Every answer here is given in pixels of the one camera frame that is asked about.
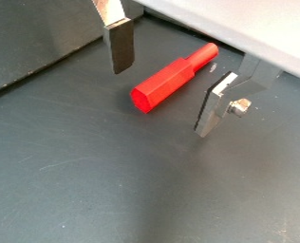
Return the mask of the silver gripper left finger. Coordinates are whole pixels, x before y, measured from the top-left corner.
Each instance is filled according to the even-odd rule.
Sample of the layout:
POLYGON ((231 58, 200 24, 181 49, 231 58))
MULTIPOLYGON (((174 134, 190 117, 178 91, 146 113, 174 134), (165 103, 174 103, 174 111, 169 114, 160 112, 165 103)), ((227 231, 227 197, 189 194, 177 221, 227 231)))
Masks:
POLYGON ((104 21, 104 39, 110 49, 113 72, 120 74, 134 63, 134 22, 125 15, 121 0, 92 0, 104 21))

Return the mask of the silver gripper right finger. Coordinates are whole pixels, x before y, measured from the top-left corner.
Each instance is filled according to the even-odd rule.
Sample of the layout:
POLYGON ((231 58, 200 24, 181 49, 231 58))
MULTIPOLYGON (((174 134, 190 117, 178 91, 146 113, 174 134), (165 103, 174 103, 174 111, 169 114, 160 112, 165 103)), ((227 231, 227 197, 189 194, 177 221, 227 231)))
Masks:
POLYGON ((252 102, 247 97, 267 90, 283 73, 272 63, 247 54, 237 72, 229 71, 206 91, 196 133, 205 138, 228 114, 243 117, 252 102))

